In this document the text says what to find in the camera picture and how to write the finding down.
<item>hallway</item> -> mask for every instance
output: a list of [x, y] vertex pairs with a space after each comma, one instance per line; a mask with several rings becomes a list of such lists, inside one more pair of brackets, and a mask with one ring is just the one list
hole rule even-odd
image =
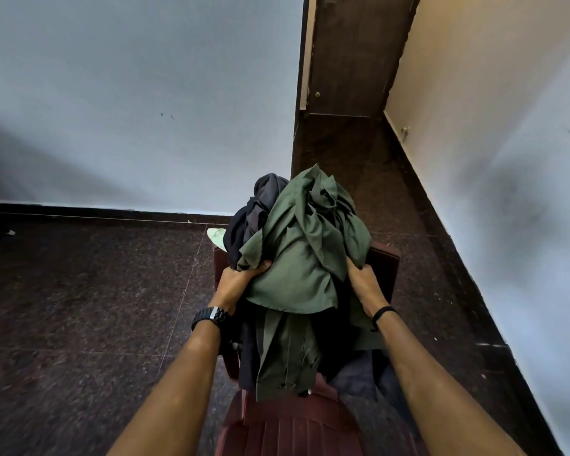
[[[381, 122], [310, 115], [295, 145], [298, 170], [335, 175], [374, 239], [401, 251], [392, 303], [419, 340], [529, 455], [551, 454], [504, 374], [508, 347]], [[0, 240], [0, 456], [105, 453], [212, 297], [215, 225], [1, 217], [17, 235]], [[218, 360], [199, 455], [213, 454], [235, 390]], [[344, 401], [368, 454], [421, 454], [383, 400]]]

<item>wooden door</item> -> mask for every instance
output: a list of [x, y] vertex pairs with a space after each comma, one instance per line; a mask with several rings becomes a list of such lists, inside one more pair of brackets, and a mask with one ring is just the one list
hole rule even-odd
[[414, 0], [317, 0], [307, 109], [373, 117], [384, 106]]

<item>baseboard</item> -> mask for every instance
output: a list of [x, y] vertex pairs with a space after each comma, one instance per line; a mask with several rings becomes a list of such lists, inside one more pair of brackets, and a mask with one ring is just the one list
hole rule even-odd
[[115, 210], [108, 208], [78, 208], [39, 204], [0, 203], [0, 214], [13, 216], [51, 216], [63, 218], [116, 219], [122, 221], [184, 222], [189, 224], [227, 225], [232, 216], [188, 213], [157, 213], [149, 211]]
[[[405, 147], [405, 140], [401, 137], [400, 132], [396, 129], [397, 127], [393, 124], [392, 119], [390, 119], [388, 113], [384, 111], [382, 118], [382, 126], [387, 135], [387, 138], [397, 145], [398, 148], [395, 149], [399, 161], [403, 168], [411, 173], [416, 173], [408, 157], [408, 151]], [[432, 215], [429, 211], [434, 211], [434, 202], [430, 197], [430, 194], [424, 188], [418, 176], [411, 176], [415, 179], [417, 185], [411, 185], [411, 191], [422, 190], [423, 194], [426, 196], [426, 201], [430, 205], [422, 205], [422, 210], [426, 211], [427, 214], [423, 215], [423, 220], [429, 221], [429, 227], [432, 231], [440, 238], [440, 242], [448, 243], [448, 246], [455, 249], [452, 239], [447, 233], [448, 224], [444, 223], [443, 220], [437, 217], [436, 213]], [[524, 413], [524, 417], [534, 431], [537, 439], [539, 440], [540, 449], [538, 453], [540, 455], [562, 455], [562, 451], [559, 449], [555, 438], [551, 432], [551, 429], [547, 425], [545, 418], [540, 412], [540, 408], [536, 403], [530, 387], [528, 386], [526, 380], [524, 379], [522, 372], [520, 371], [517, 363], [513, 357], [509, 346], [504, 342], [501, 337], [494, 321], [489, 314], [479, 289], [477, 285], [469, 275], [464, 263], [460, 259], [457, 252], [453, 253], [455, 255], [455, 262], [444, 263], [445, 266], [450, 266], [456, 268], [458, 274], [463, 275], [466, 285], [472, 285], [476, 289], [476, 295], [474, 297], [468, 297], [465, 301], [466, 306], [464, 307], [465, 312], [469, 316], [469, 321], [473, 325], [476, 332], [481, 333], [482, 336], [487, 340], [484, 345], [480, 346], [482, 355], [486, 360], [486, 364], [489, 366], [490, 370], [498, 371], [506, 376], [509, 385], [516, 395], [518, 402]]]

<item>granite floor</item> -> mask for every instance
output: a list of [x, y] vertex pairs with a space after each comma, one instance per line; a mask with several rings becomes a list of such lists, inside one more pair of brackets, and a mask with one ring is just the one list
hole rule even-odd
[[[295, 153], [297, 169], [334, 174], [374, 239], [402, 252], [392, 302], [421, 342], [530, 455], [551, 454], [505, 375], [508, 348], [380, 121], [307, 117]], [[105, 453], [213, 294], [208, 225], [0, 220], [16, 231], [0, 238], [0, 456]], [[235, 389], [218, 360], [199, 455], [213, 454]], [[385, 402], [345, 402], [369, 454], [422, 453]]]

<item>hand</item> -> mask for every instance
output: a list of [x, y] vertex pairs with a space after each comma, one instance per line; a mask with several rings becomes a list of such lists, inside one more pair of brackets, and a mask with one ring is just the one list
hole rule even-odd
[[348, 265], [348, 277], [351, 281], [352, 290], [355, 291], [361, 301], [365, 313], [373, 317], [378, 309], [388, 306], [388, 302], [382, 295], [372, 267], [365, 264], [362, 269], [358, 269], [348, 257], [346, 264]]
[[219, 307], [232, 315], [235, 313], [236, 302], [243, 295], [245, 288], [254, 276], [263, 274], [272, 262], [264, 261], [257, 269], [242, 270], [224, 269], [219, 279], [218, 289], [208, 307]]

